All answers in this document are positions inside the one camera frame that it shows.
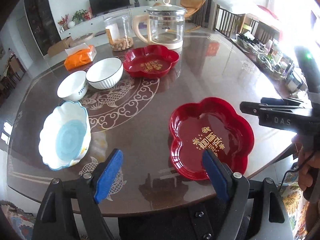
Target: glass tabletop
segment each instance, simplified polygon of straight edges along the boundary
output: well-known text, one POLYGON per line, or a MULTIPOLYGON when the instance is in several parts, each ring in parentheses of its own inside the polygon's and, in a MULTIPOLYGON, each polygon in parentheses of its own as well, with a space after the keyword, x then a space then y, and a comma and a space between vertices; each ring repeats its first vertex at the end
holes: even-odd
MULTIPOLYGON (((143 47, 135 40, 134 48, 143 47)), ((108 57, 124 60, 125 51, 113 52, 109 44, 96 47, 94 61, 77 70, 87 71, 108 57)), ((57 88, 71 72, 63 61, 43 69, 29 69, 24 96, 13 123, 7 161, 9 187, 41 202, 50 181, 77 179, 103 162, 114 148, 124 162, 108 197, 100 203, 104 216, 128 216, 199 202, 215 194, 209 180, 185 179, 169 160, 171 136, 168 122, 180 105, 206 97, 228 101, 251 125, 255 144, 245 176, 250 178, 277 158, 295 133, 259 126, 257 117, 242 114, 242 101, 280 98, 272 83, 230 41, 220 34, 188 33, 180 60, 163 78, 132 78, 123 73, 120 82, 107 90, 89 88, 80 103, 87 109, 91 143, 86 156, 75 166, 51 170, 39 154, 39 133, 44 120, 63 102, 57 88)), ((79 212, 76 200, 74 212, 79 212)))

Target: gold chinese characters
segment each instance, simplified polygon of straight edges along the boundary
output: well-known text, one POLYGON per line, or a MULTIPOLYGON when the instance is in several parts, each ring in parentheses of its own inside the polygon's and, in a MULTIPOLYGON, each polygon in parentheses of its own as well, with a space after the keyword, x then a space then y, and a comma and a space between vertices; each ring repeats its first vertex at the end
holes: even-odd
MULTIPOLYGON (((202 133, 208 133, 211 132, 210 127, 203 127, 201 129, 202 133)), ((217 152, 219 149, 223 150, 224 144, 222 143, 221 138, 216 136, 213 132, 209 133, 208 135, 202 137, 203 135, 198 134, 198 136, 201 136, 199 138, 195 137, 192 140, 192 143, 197 146, 197 149, 211 149, 216 156, 218 156, 217 152)))
POLYGON ((159 64, 158 60, 151 60, 151 61, 146 62, 146 63, 141 63, 140 66, 144 68, 145 72, 149 72, 149 71, 152 71, 154 69, 155 70, 160 70, 163 65, 159 64))

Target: blue gripper pad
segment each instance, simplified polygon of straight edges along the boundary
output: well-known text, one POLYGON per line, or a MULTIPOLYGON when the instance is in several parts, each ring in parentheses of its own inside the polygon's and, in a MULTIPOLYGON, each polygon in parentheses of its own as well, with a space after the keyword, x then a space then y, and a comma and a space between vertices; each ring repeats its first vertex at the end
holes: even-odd
POLYGON ((206 149, 202 153, 202 165, 205 168, 217 197, 227 202, 230 199, 228 184, 232 179, 214 153, 206 149))
POLYGON ((123 153, 122 151, 117 150, 98 179, 96 193, 94 194, 94 200, 97 204, 99 204, 101 200, 107 198, 116 175, 121 168, 122 162, 123 153))

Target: floral fabric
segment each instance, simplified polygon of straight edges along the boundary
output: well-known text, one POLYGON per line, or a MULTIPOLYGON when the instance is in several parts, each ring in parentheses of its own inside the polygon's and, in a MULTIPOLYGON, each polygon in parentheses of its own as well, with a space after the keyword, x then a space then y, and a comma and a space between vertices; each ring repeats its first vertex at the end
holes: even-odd
POLYGON ((25 213, 9 201, 0 201, 1 209, 10 225, 23 240, 31 240, 33 225, 36 218, 31 213, 25 213))
POLYGON ((293 239, 303 239, 307 235, 306 212, 309 202, 304 199, 298 185, 298 173, 287 174, 280 191, 284 206, 289 215, 293 239))

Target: teapot lid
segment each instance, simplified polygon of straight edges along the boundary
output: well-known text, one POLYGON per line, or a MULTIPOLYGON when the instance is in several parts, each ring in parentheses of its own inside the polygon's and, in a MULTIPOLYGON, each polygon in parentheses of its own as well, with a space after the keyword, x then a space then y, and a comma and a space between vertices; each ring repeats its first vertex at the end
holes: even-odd
POLYGON ((178 16, 185 14, 185 8, 170 4, 170 0, 163 0, 163 3, 147 8, 148 13, 157 16, 178 16))

